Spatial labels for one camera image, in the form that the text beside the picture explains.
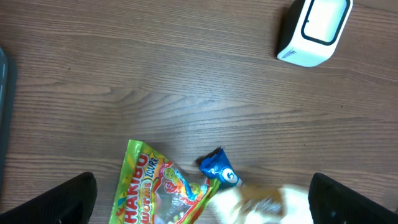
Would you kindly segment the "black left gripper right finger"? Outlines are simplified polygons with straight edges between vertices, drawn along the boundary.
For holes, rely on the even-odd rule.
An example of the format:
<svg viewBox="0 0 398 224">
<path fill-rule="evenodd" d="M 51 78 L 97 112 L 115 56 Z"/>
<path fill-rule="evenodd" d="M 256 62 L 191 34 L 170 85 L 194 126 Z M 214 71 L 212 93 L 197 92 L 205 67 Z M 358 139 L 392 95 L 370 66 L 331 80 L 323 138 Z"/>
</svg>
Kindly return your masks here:
<svg viewBox="0 0 398 224">
<path fill-rule="evenodd" d="M 314 224 L 397 224 L 397 214 L 322 173 L 313 175 L 308 202 Z"/>
</svg>

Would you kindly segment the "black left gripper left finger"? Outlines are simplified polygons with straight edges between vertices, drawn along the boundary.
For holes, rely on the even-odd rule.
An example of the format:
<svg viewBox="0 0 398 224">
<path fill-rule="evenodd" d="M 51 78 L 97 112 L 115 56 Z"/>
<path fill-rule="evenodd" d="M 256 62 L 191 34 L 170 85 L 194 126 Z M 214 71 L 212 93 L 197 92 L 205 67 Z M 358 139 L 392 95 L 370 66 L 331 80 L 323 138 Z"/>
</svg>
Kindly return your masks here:
<svg viewBox="0 0 398 224">
<path fill-rule="evenodd" d="M 1 224 L 87 224 L 97 198 L 97 183 L 84 172 L 1 214 Z"/>
</svg>

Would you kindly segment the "green Haribo gummy bag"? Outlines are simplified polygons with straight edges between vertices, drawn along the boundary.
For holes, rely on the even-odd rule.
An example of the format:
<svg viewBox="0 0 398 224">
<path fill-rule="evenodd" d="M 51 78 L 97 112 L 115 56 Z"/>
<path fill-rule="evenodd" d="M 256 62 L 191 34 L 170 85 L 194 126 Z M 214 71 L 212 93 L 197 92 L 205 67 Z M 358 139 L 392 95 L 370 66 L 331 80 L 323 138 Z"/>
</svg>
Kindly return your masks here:
<svg viewBox="0 0 398 224">
<path fill-rule="evenodd" d="M 219 186 L 216 179 L 189 178 L 146 143 L 130 140 L 109 224 L 194 223 Z"/>
</svg>

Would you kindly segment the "beige brown cookie pouch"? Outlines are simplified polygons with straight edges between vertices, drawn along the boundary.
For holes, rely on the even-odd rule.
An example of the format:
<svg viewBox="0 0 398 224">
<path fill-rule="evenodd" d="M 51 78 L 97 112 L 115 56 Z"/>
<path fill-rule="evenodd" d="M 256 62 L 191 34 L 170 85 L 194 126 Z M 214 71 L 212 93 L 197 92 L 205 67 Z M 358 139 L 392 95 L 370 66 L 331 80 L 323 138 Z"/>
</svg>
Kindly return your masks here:
<svg viewBox="0 0 398 224">
<path fill-rule="evenodd" d="M 296 185 L 230 187 L 216 193 L 208 208 L 220 223 L 313 224 L 308 191 Z"/>
</svg>

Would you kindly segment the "blue Oreo cookie pack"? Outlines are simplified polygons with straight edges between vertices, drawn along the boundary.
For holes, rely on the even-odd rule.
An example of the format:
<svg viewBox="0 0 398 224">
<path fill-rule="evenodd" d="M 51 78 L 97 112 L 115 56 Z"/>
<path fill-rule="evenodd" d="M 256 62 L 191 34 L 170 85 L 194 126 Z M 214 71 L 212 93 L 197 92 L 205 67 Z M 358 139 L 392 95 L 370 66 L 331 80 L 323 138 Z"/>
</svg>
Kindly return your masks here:
<svg viewBox="0 0 398 224">
<path fill-rule="evenodd" d="M 206 177 L 220 182 L 219 190 L 243 185 L 242 179 L 235 173 L 222 147 L 198 158 L 197 164 Z"/>
</svg>

